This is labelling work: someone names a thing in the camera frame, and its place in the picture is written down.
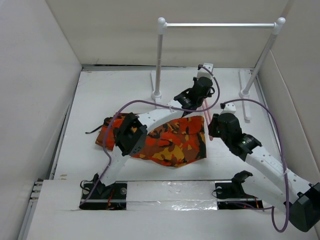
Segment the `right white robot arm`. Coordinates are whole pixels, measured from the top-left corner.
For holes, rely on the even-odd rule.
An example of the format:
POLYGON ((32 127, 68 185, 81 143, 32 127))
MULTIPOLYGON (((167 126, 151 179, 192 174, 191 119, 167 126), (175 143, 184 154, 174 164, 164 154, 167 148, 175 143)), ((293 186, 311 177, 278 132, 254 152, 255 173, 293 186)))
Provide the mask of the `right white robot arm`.
POLYGON ((233 178, 231 191, 237 197, 258 197, 288 214, 289 222, 308 232, 320 220, 320 185, 299 177, 274 158, 255 137, 242 132, 238 118, 230 113, 214 114, 208 133, 220 138, 228 150, 261 172, 277 190, 259 185, 251 172, 241 171, 233 178))

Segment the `orange camouflage trousers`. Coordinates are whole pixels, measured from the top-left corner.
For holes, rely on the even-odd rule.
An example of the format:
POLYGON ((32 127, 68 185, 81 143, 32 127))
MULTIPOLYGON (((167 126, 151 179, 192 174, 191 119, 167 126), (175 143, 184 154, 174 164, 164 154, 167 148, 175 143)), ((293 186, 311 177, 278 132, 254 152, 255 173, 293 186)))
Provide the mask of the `orange camouflage trousers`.
POLYGON ((180 168, 207 157, 205 120, 190 116, 168 121, 148 133, 135 159, 180 168))

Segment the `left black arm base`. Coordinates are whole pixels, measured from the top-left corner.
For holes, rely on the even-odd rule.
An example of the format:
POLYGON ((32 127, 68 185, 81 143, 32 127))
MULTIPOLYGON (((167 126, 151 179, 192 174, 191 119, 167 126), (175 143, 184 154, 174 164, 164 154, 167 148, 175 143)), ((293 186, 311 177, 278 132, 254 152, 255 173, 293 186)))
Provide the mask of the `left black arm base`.
POLYGON ((127 209, 127 182, 115 182, 105 186, 96 173, 92 180, 82 180, 79 184, 82 194, 81 210, 122 211, 127 209))

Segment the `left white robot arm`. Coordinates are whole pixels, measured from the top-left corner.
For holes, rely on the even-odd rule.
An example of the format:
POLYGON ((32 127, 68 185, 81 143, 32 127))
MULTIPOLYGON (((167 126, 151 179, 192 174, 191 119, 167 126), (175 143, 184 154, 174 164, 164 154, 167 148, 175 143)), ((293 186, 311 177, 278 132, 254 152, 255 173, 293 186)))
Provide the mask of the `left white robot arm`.
POLYGON ((124 105, 111 119, 102 140, 102 148, 109 161, 94 186, 95 194, 103 199, 111 194, 111 185, 116 182, 122 167, 130 157, 142 150, 150 131, 168 121, 185 117, 191 113, 201 113, 202 111, 198 108, 201 107, 204 99, 210 98, 215 93, 215 90, 220 93, 217 79, 214 76, 202 76, 194 80, 191 88, 175 96, 168 104, 156 104, 158 108, 142 114, 129 113, 121 125, 113 131, 115 144, 113 150, 108 151, 106 148, 107 137, 119 113, 131 104, 149 104, 149 102, 134 100, 124 105))

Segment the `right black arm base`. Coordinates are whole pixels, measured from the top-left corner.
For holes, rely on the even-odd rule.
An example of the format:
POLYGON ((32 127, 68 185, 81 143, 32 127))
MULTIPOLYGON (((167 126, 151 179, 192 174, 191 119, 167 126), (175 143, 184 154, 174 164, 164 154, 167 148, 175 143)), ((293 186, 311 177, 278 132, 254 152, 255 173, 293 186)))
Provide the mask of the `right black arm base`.
POLYGON ((263 202, 255 196, 246 194, 242 183, 253 174, 244 170, 236 173, 231 180, 220 180, 214 183, 211 195, 217 199, 219 210, 263 210, 263 202))

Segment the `pink plastic clothes hanger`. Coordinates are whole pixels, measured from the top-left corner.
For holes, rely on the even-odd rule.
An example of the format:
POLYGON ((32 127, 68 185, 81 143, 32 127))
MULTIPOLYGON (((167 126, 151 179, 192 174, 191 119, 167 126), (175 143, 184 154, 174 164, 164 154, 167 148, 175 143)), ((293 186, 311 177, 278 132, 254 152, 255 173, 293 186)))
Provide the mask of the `pink plastic clothes hanger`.
POLYGON ((211 114, 210 114, 210 110, 207 110, 207 108, 209 107, 208 105, 208 102, 207 100, 205 99, 202 103, 202 109, 204 110, 203 113, 204 113, 204 118, 205 118, 205 121, 206 121, 206 124, 207 124, 207 128, 209 129, 209 125, 211 123, 211 120, 212 120, 212 117, 211 117, 211 114))

